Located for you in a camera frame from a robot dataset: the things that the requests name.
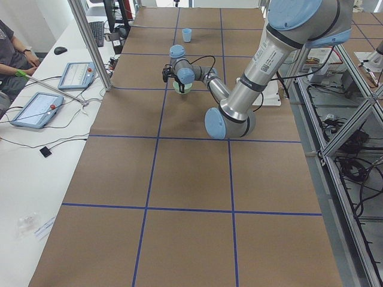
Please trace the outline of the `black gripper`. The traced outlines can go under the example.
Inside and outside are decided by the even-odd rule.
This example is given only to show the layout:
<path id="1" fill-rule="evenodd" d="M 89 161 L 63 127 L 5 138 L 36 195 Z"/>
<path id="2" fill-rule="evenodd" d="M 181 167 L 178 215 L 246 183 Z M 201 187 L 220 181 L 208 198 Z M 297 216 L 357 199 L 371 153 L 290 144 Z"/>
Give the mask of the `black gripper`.
<path id="1" fill-rule="evenodd" d="M 181 94 L 185 93 L 185 85 L 180 81 L 178 78 L 176 72 L 174 71 L 171 64 L 165 64 L 164 68 L 162 69 L 162 79 L 164 83 L 168 82 L 168 79 L 173 78 L 179 86 L 179 91 Z"/>

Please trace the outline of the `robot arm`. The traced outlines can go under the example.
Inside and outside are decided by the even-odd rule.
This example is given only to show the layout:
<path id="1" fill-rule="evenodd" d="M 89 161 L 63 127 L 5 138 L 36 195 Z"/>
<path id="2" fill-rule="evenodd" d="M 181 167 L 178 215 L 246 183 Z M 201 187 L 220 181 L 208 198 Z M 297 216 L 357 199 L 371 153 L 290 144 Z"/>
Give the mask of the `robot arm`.
<path id="1" fill-rule="evenodd" d="M 266 36 L 233 90 L 213 68 L 192 65 L 185 49 L 174 45 L 163 81 L 174 78 L 180 91 L 203 82 L 218 102 L 205 114 L 205 129 L 214 139 L 241 138 L 255 126 L 253 102 L 267 87 L 289 54 L 302 47 L 319 48 L 346 42 L 351 36 L 353 1 L 271 1 Z"/>

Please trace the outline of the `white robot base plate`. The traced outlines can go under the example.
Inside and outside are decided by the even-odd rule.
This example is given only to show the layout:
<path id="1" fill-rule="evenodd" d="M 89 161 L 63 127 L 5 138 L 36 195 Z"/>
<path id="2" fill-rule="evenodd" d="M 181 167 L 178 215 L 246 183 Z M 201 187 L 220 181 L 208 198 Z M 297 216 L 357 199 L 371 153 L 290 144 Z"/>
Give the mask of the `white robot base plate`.
<path id="1" fill-rule="evenodd" d="M 252 103 L 251 108 L 256 109 L 260 106 L 281 106 L 278 89 L 279 87 L 276 81 L 269 82 L 262 94 L 259 94 L 257 99 Z"/>

